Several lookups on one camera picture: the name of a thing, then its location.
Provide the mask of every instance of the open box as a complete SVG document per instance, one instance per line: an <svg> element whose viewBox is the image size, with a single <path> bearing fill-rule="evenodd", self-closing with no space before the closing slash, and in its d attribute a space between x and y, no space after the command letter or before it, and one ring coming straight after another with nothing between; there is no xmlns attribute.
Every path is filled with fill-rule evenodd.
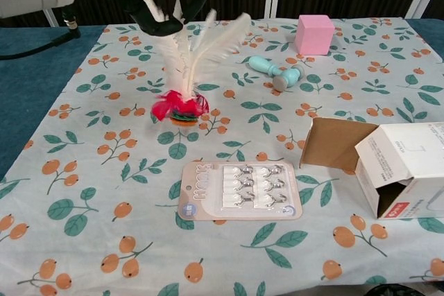
<svg viewBox="0 0 444 296"><path fill-rule="evenodd" d="M315 118L302 164L354 171L377 218L444 217L444 123Z"/></svg>

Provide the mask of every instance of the floral tablecloth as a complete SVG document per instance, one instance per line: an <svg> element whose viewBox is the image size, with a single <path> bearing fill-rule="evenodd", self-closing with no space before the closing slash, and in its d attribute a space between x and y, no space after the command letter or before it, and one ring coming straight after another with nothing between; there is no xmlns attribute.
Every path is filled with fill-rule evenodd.
<svg viewBox="0 0 444 296"><path fill-rule="evenodd" d="M108 26L0 181L0 295L279 295L442 279L443 220L377 221L356 177L339 169L296 169L298 220L176 213L187 162L297 167L312 117L444 120L443 61L405 20L334 25L328 55L305 57L297 21L252 21L240 53L196 83L211 112L194 128L150 115L168 90L151 37ZM191 38L201 28L187 26ZM248 68L252 55L306 75L279 93Z"/></svg>

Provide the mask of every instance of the light blue toy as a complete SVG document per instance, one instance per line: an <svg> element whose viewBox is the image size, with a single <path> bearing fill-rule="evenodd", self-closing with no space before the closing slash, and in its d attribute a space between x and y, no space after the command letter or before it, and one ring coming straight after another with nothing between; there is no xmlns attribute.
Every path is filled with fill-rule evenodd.
<svg viewBox="0 0 444 296"><path fill-rule="evenodd" d="M267 59L254 55L250 57L248 64L256 71L265 73L273 78L273 86L279 92L294 86L299 78L304 75L304 68L300 65L294 65L292 69L285 71L279 69L276 65L271 64Z"/></svg>

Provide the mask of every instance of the pink block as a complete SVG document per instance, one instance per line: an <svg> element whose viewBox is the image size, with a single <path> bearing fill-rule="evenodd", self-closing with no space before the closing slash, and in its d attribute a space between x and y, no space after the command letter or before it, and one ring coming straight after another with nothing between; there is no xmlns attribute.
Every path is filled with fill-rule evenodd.
<svg viewBox="0 0 444 296"><path fill-rule="evenodd" d="M300 15L296 50L301 55L326 55L333 33L334 25L327 15Z"/></svg>

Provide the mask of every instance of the hook package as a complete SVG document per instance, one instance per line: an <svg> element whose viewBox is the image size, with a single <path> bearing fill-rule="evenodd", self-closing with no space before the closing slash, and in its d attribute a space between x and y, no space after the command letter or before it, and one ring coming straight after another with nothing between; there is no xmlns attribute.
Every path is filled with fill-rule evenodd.
<svg viewBox="0 0 444 296"><path fill-rule="evenodd" d="M178 213L185 220L294 220L302 215L289 162L191 162Z"/></svg>

